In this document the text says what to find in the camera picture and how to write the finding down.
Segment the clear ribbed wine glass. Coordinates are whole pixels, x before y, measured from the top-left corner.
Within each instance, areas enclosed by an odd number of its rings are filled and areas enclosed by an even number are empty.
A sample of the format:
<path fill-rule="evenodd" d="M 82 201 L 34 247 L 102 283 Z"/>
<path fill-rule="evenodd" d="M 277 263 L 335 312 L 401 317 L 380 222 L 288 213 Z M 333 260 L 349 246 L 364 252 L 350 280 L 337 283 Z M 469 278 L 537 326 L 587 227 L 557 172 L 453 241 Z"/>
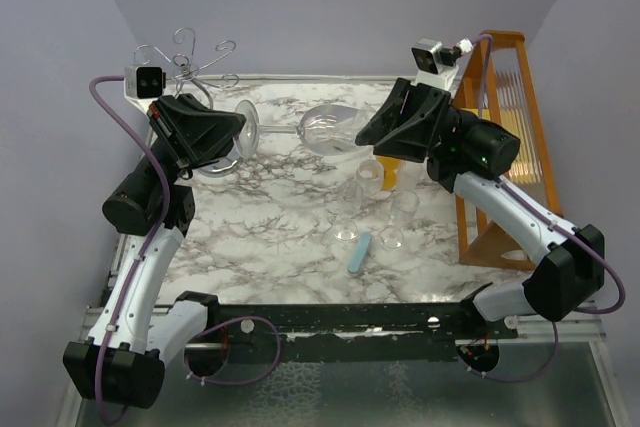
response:
<path fill-rule="evenodd" d="M 398 167 L 396 189 L 398 191 L 413 190 L 424 176 L 423 164 L 405 162 Z"/>

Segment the yellow plastic wine glass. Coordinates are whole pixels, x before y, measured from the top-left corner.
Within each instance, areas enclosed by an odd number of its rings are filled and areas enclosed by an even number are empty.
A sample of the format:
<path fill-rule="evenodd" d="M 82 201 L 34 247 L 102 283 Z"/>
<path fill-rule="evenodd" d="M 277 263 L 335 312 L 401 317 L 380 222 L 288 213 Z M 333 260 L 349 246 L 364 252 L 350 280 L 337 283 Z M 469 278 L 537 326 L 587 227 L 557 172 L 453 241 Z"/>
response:
<path fill-rule="evenodd" d="M 381 189 L 383 191 L 393 190 L 397 184 L 398 169 L 402 165 L 402 161 L 385 156 L 377 156 L 376 160 L 383 167 L 383 183 Z"/>

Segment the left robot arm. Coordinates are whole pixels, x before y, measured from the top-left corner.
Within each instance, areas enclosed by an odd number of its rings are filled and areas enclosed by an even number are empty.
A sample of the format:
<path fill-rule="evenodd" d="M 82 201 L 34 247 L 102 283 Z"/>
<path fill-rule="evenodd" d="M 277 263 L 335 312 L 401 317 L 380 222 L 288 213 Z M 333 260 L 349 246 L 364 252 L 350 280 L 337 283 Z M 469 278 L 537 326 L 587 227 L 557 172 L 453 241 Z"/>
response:
<path fill-rule="evenodd" d="M 196 299 L 177 301 L 159 320 L 152 314 L 195 214 L 192 189 L 178 181 L 201 167 L 237 162 L 247 123 L 245 115 L 212 110 L 191 94 L 161 96 L 147 115 L 156 139 L 102 207 L 131 245 L 86 340 L 69 343 L 63 354 L 82 398 L 136 408 L 154 404 L 167 366 L 188 340 L 206 342 L 220 332 L 220 316 Z"/>

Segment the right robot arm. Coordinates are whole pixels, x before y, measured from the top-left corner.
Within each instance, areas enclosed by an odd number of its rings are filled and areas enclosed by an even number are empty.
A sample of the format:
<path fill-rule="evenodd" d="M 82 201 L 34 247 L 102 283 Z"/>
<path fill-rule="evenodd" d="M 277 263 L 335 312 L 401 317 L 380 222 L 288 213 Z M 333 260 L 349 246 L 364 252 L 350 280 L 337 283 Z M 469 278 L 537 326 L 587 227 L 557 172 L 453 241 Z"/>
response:
<path fill-rule="evenodd" d="M 355 143 L 425 165 L 432 181 L 483 211 L 534 263 L 524 280 L 483 287 L 462 301 L 459 325 L 467 336 L 481 338 L 508 316 L 558 322 L 603 287 L 601 231 L 576 227 L 513 184 L 505 174 L 519 138 L 455 108 L 450 92 L 397 79 Z"/>

